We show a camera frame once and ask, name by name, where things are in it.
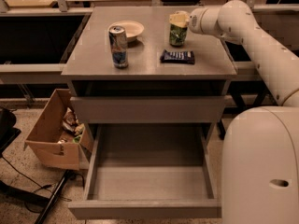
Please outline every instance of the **cabinet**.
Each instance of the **cabinet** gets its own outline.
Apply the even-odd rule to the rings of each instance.
[[[206,146],[236,72],[212,36],[169,45],[176,10],[96,7],[62,72],[94,138],[83,199],[69,204],[77,218],[221,216]],[[126,69],[112,63],[107,29],[116,21],[145,27]],[[192,50],[195,65],[160,63],[164,49]]]

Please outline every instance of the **soda can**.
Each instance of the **soda can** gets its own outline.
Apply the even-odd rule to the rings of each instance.
[[[109,28],[109,40],[113,64],[117,68],[125,68],[128,63],[128,42],[125,30],[122,26],[111,26]]]

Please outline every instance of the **open drawer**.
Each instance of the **open drawer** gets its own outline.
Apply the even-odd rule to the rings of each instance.
[[[99,127],[78,219],[220,217],[211,197],[198,125]]]

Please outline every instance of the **cardboard box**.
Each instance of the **cardboard box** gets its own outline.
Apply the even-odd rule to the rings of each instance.
[[[86,130],[79,144],[73,143],[73,136],[63,126],[63,118],[70,103],[68,89],[57,89],[47,102],[42,114],[25,140],[38,159],[48,167],[79,170],[88,168],[88,154],[92,151],[93,142]],[[69,142],[58,144],[66,139]]]

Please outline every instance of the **drawer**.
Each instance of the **drawer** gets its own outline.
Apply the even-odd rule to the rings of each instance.
[[[220,217],[193,124],[107,124],[93,147],[78,219]]]
[[[88,123],[217,122],[224,96],[73,97],[71,103]]]

